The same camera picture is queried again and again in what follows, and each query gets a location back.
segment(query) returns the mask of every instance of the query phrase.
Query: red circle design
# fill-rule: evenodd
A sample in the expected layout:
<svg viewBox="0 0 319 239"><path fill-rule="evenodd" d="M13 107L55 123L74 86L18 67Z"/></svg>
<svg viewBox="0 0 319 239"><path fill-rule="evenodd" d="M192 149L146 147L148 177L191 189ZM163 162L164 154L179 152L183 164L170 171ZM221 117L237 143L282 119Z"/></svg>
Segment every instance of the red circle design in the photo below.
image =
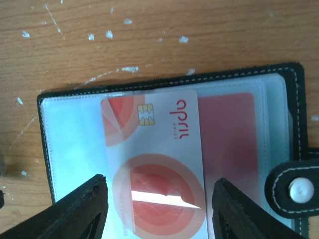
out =
<svg viewBox="0 0 319 239"><path fill-rule="evenodd" d="M143 154L122 165L112 182L118 215L121 213L119 198L130 195L128 190L180 196L184 202L199 207L130 201L135 234L141 238L190 238L203 224L206 207L202 185L192 171L176 159L162 154Z"/></svg>

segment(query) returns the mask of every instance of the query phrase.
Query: snap button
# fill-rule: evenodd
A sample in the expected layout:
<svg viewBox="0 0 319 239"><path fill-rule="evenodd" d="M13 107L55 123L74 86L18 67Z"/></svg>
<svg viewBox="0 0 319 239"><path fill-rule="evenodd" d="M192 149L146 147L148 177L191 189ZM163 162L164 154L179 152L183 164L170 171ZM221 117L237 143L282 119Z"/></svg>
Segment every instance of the snap button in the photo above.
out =
<svg viewBox="0 0 319 239"><path fill-rule="evenodd" d="M307 178L296 178L289 185L289 195L296 203L308 202L314 193L314 185Z"/></svg>

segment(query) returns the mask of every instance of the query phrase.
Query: wood grain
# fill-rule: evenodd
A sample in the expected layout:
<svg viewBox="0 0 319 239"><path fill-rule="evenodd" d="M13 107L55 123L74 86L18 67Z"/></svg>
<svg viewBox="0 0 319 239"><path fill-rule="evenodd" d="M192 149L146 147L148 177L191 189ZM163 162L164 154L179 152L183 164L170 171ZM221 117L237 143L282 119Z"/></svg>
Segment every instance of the wood grain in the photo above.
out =
<svg viewBox="0 0 319 239"><path fill-rule="evenodd" d="M306 72L309 145L319 146L319 121L312 120L319 115L318 10L317 0L0 0L0 161L8 166L0 181L6 193L0 233L51 204L34 119L43 90L93 77L120 83L190 68L200 73L297 61ZM125 18L133 23L123 24ZM123 72L126 66L139 71ZM310 237L319 238L319 218L311 218L310 227Z"/></svg>

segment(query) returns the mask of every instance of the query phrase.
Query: red card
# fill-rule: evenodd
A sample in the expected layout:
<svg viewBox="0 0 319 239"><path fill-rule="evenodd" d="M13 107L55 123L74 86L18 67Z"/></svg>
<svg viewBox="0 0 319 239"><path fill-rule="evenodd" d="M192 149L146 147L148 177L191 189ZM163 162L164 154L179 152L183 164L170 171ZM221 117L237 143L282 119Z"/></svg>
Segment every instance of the red card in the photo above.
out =
<svg viewBox="0 0 319 239"><path fill-rule="evenodd" d="M254 96L250 93L198 98L207 206L214 183L228 179L260 203Z"/></svg>

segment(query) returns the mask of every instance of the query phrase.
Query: april card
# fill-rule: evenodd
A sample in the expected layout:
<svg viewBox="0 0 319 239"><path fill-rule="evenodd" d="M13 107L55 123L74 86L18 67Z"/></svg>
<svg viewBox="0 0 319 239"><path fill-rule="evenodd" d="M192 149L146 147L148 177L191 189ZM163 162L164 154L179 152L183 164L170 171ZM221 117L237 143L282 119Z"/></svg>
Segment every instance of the april card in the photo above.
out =
<svg viewBox="0 0 319 239"><path fill-rule="evenodd" d="M121 238L208 238L195 91L101 102Z"/></svg>

